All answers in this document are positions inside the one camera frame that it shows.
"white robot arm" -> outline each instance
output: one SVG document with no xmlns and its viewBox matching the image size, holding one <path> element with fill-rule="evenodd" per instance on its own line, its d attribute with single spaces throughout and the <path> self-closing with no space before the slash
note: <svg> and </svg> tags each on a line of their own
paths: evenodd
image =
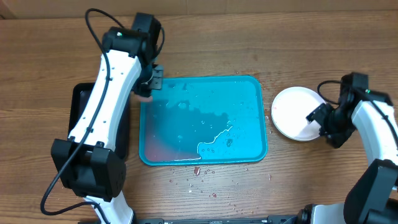
<svg viewBox="0 0 398 224">
<path fill-rule="evenodd" d="M 74 128 L 70 130 L 68 140 L 54 140 L 51 155 L 58 174 L 43 196 L 40 209 L 45 215 L 58 215 L 82 205 L 91 205 L 102 223 L 130 224 L 134 219 L 133 211 L 121 192 L 126 178 L 124 160 L 128 147 L 118 144 L 121 142 L 118 140 L 119 129 L 126 126 L 123 122 L 129 122 L 125 117 L 129 117 L 126 108 L 129 108 L 130 92 L 148 97 L 151 90 L 161 88 L 162 67 L 155 65 L 154 61 L 164 43 L 164 30 L 152 15 L 137 13 L 132 29 L 112 27 L 105 33 L 101 44 L 88 22 L 91 11 L 100 12 L 122 26 L 99 9 L 86 12 L 88 28 L 103 52 L 99 74 L 87 104 L 82 105 L 83 99 L 77 100 L 79 110 L 84 107 L 84 111 L 75 125 L 72 120 L 78 115 L 72 115 L 71 110 L 70 126 L 72 124 Z M 157 48 L 160 31 L 163 32 L 163 42 Z M 81 93 L 74 91 L 72 107 L 76 97 L 82 98 Z M 123 139 L 128 141 L 129 130 L 125 129 Z M 46 211 L 45 201 L 58 178 L 64 187 L 72 189 L 86 202 L 57 212 Z"/>
<path fill-rule="evenodd" d="M 368 90 L 367 75 L 352 73 L 338 83 L 339 106 L 322 104 L 307 119 L 321 125 L 320 134 L 334 147 L 357 129 L 369 167 L 345 203 L 309 205 L 299 213 L 298 223 L 396 223 L 398 202 L 389 198 L 398 184 L 398 127 L 392 102 L 387 94 Z"/>
</svg>

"wood grain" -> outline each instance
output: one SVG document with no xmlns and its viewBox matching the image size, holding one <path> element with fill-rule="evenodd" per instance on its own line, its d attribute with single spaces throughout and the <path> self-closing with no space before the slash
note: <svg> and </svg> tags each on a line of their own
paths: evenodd
<svg viewBox="0 0 398 224">
<path fill-rule="evenodd" d="M 15 19 L 15 16 L 2 0 L 0 0 L 0 19 Z"/>
<path fill-rule="evenodd" d="M 397 10 L 398 0 L 0 0 L 6 19 L 83 17 L 90 7 L 114 16 Z"/>
<path fill-rule="evenodd" d="M 166 77 L 253 75 L 262 84 L 268 117 L 281 90 L 316 89 L 321 81 L 353 70 L 370 74 L 371 88 L 388 92 L 398 103 L 397 11 L 158 19 L 166 31 L 159 57 Z M 131 17 L 120 20 L 127 26 L 132 22 Z M 99 34 L 114 25 L 103 17 L 92 21 Z M 100 51 L 83 19 L 3 20 L 0 30 L 0 222 L 94 219 L 90 207 L 45 217 L 39 203 L 56 174 L 50 147 L 54 138 L 67 135 L 72 89 L 95 81 Z M 323 92 L 336 98 L 338 88 L 325 86 Z M 261 162 L 201 166 L 215 173 L 198 177 L 191 166 L 148 167 L 137 153 L 139 104 L 131 104 L 124 194 L 140 218 L 295 214 L 309 203 L 343 202 L 367 168 L 358 133 L 332 149 L 322 138 L 291 141 L 269 121 L 269 151 Z M 217 198 L 209 197 L 212 193 Z M 80 201 L 58 183 L 46 207 L 56 210 Z"/>
</svg>

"water droplet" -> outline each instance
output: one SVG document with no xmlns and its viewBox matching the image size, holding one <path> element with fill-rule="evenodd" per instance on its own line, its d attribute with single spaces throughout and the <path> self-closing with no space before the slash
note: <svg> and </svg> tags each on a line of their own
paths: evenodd
<svg viewBox="0 0 398 224">
<path fill-rule="evenodd" d="M 233 142 L 232 139 L 227 139 L 226 147 L 231 147 L 232 142 Z"/>
<path fill-rule="evenodd" d="M 179 103 L 179 104 L 178 104 L 178 107 L 179 107 L 180 109 L 185 109 L 185 108 L 187 108 L 187 104 L 186 104 L 186 103 Z"/>
</svg>

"black cable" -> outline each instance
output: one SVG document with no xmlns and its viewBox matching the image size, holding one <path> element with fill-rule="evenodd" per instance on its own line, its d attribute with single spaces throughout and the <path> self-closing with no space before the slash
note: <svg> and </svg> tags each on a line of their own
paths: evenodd
<svg viewBox="0 0 398 224">
<path fill-rule="evenodd" d="M 333 105 L 339 105 L 339 103 L 334 102 L 334 101 L 331 101 L 331 100 L 329 100 L 328 98 L 324 97 L 324 96 L 321 94 L 321 91 L 320 91 L 321 86 L 324 85 L 324 84 L 328 84 L 328 83 L 337 83 L 337 84 L 340 84 L 341 82 L 340 82 L 340 81 L 336 81 L 336 80 L 327 80 L 327 81 L 321 82 L 321 83 L 319 83 L 319 85 L 318 85 L 318 87 L 317 87 L 317 92 L 318 92 L 318 94 L 322 97 L 322 99 L 325 100 L 326 102 L 328 102 L 328 103 L 330 103 L 330 104 L 333 104 Z"/>
<path fill-rule="evenodd" d="M 375 102 L 374 102 L 373 100 L 370 99 L 370 97 L 368 97 L 368 94 L 367 94 L 367 93 L 365 93 L 364 91 L 360 90 L 359 88 L 355 88 L 355 87 L 353 87 L 353 86 L 351 86 L 351 85 L 344 84 L 344 83 L 342 83 L 341 81 L 337 81 L 337 80 L 327 80 L 327 81 L 324 81 L 324 82 L 319 83 L 319 85 L 318 85 L 318 87 L 317 87 L 318 94 L 319 94 L 319 95 L 322 97 L 322 99 L 324 99 L 326 102 L 331 103 L 331 104 L 334 104 L 334 105 L 339 105 L 339 103 L 329 100 L 328 98 L 322 96 L 322 94 L 320 93 L 320 87 L 321 87 L 322 85 L 324 85 L 324 84 L 327 84 L 327 83 L 336 83 L 336 84 L 340 84 L 340 85 L 347 86 L 348 88 L 354 90 L 356 93 L 358 93 L 359 95 L 361 95 L 366 101 L 371 102 L 371 104 L 373 105 L 374 109 L 376 109 L 376 111 L 377 111 L 377 112 L 382 116 L 382 118 L 386 121 L 388 127 L 390 128 L 392 137 L 394 138 L 394 141 L 396 142 L 396 146 L 397 146 L 397 149 L 398 149 L 398 135 L 397 135 L 397 132 L 396 132 L 395 128 L 393 127 L 393 125 L 391 124 L 390 120 L 388 119 L 388 116 L 385 115 L 385 114 L 383 113 L 383 111 L 375 104 Z"/>
<path fill-rule="evenodd" d="M 163 44 L 164 44 L 164 39 L 165 39 L 163 27 L 161 27 L 160 29 L 161 29 L 161 31 L 162 31 L 162 43 L 160 44 L 160 47 L 157 49 L 157 52 L 156 52 L 156 54 L 155 54 L 155 56 L 154 56 L 154 59 L 155 59 L 155 58 L 160 54 L 160 52 L 162 51 Z"/>
<path fill-rule="evenodd" d="M 122 28 L 124 28 L 124 26 L 123 26 L 117 19 L 115 19 L 113 16 L 109 15 L 108 13 L 106 13 L 106 12 L 104 12 L 104 11 L 102 11 L 102 10 L 91 8 L 91 9 L 88 9 L 88 10 L 86 11 L 86 13 L 85 13 L 85 20 L 86 20 L 87 28 L 88 28 L 88 30 L 90 31 L 90 33 L 92 34 L 93 38 L 95 39 L 95 42 L 98 44 L 98 47 L 99 47 L 99 49 L 101 50 L 102 54 L 104 55 L 104 59 L 105 59 L 105 62 L 106 62 L 106 81 L 105 81 L 104 91 L 102 92 L 101 98 L 99 99 L 99 102 L 98 102 L 98 106 L 97 106 L 97 108 L 95 109 L 95 112 L 94 112 L 94 114 L 93 114 L 93 117 L 92 117 L 92 119 L 91 119 L 91 121 L 90 121 L 90 123 L 89 123 L 89 125 L 88 125 L 88 127 L 87 127 L 86 133 L 84 134 L 83 138 L 82 138 L 81 141 L 79 142 L 79 145 L 77 145 L 77 147 L 76 147 L 76 149 L 74 150 L 74 152 L 70 155 L 70 157 L 68 158 L 68 160 L 66 161 L 66 163 L 64 163 L 64 165 L 62 166 L 62 168 L 59 170 L 58 174 L 54 177 L 53 181 L 51 182 L 51 184 L 49 185 L 49 187 L 48 187 L 47 190 L 45 191 L 45 193 L 44 193 L 44 195 L 43 195 L 43 198 L 42 198 L 42 201 L 41 201 L 41 203 L 40 203 L 40 210 L 42 211 L 42 213 L 43 213 L 44 215 L 59 215 L 59 214 L 61 214 L 61 213 L 70 211 L 70 210 L 72 210 L 72 209 L 74 209 L 74 208 L 78 208 L 78 207 L 83 206 L 83 205 L 94 205 L 94 209 L 98 209 L 98 211 L 99 211 L 99 213 L 101 214 L 102 219 L 104 220 L 104 222 L 105 222 L 106 224 L 110 224 L 110 222 L 108 221 L 108 219 L 106 218 L 106 216 L 105 216 L 105 214 L 104 214 L 104 211 L 102 210 L 102 208 L 100 207 L 100 205 L 99 205 L 98 203 L 96 203 L 96 202 L 81 202 L 81 203 L 78 203 L 78 204 L 76 204 L 76 205 L 72 205 L 72 206 L 70 206 L 70 207 L 61 209 L 61 210 L 56 211 L 56 212 L 49 212 L 49 211 L 46 211 L 46 209 L 44 208 L 45 202 L 46 202 L 47 198 L 49 197 L 50 192 L 51 192 L 52 189 L 54 188 L 55 184 L 57 183 L 58 179 L 60 178 L 60 176 L 62 175 L 62 173 L 65 171 L 65 168 L 71 163 L 71 161 L 73 160 L 73 158 L 75 158 L 75 156 L 77 155 L 77 152 L 79 151 L 79 149 L 82 147 L 82 145 L 83 145 L 84 142 L 86 141 L 86 139 L 87 139 L 89 133 L 92 131 L 93 125 L 94 125 L 94 122 L 95 122 L 95 119 L 96 119 L 96 117 L 98 116 L 98 113 L 100 112 L 101 106 L 102 106 L 103 101 L 104 101 L 104 99 L 105 99 L 106 90 L 108 89 L 108 85 L 109 85 L 109 81 L 110 81 L 110 77 L 111 77 L 111 70 L 110 70 L 110 66 L 109 66 L 109 59 L 108 59 L 108 56 L 106 55 L 106 52 L 105 52 L 104 48 L 102 47 L 100 40 L 98 39 L 98 37 L 97 37 L 96 34 L 94 33 L 94 31 L 93 31 L 93 29 L 92 29 L 92 27 L 91 27 L 91 24 L 90 24 L 90 22 L 89 22 L 89 19 L 88 19 L 88 15 L 89 15 L 90 12 L 99 12 L 99 13 L 101 13 L 101 14 L 104 14 L 105 16 L 108 16 L 108 17 L 111 18 L 114 22 L 116 22 L 117 24 L 119 24 L 119 26 L 121 26 Z"/>
</svg>

